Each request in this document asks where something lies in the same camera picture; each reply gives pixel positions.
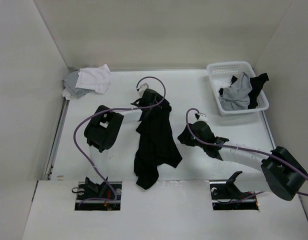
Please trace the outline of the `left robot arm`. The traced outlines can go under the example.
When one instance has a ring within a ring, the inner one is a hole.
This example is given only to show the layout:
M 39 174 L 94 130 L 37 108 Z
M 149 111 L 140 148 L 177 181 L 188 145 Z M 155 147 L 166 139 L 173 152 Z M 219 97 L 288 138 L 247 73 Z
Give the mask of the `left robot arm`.
M 131 122 L 143 122 L 154 111 L 161 109 L 170 103 L 158 92 L 146 89 L 140 94 L 140 98 L 132 103 L 132 108 L 108 108 L 100 105 L 96 112 L 88 117 L 84 137 L 89 146 L 89 155 L 84 153 L 91 164 L 92 169 L 104 184 L 109 186 L 107 176 L 107 155 L 104 151 L 109 150 L 115 143 L 120 128 L 123 124 Z

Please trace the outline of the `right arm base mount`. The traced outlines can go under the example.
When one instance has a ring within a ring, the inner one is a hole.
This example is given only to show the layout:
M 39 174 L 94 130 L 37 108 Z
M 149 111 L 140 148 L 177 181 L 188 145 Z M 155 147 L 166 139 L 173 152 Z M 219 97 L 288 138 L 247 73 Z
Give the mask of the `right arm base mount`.
M 235 185 L 235 181 L 242 173 L 242 171 L 236 171 L 228 179 L 212 180 L 209 182 L 213 210 L 259 210 L 255 193 L 251 191 L 242 192 Z

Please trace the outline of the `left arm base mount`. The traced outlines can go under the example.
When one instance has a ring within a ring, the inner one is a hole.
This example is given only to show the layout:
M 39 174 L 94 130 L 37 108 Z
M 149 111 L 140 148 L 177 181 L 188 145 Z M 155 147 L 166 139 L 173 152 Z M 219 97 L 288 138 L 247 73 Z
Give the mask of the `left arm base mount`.
M 119 211 L 121 209 L 122 182 L 110 182 L 114 191 L 104 181 L 92 182 L 88 177 L 79 182 L 71 192 L 76 195 L 75 211 Z

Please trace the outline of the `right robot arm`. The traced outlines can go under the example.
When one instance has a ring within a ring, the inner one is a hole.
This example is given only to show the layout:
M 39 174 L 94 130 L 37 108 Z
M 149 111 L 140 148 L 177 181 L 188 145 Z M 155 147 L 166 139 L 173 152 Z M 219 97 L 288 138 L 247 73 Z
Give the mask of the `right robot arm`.
M 232 198 L 243 192 L 271 192 L 291 201 L 308 179 L 308 173 L 284 147 L 269 153 L 238 144 L 231 147 L 229 139 L 215 136 L 209 125 L 199 120 L 188 124 L 177 138 L 183 145 L 200 147 L 211 158 L 235 162 L 254 169 L 255 173 L 235 172 L 227 180 L 226 192 Z

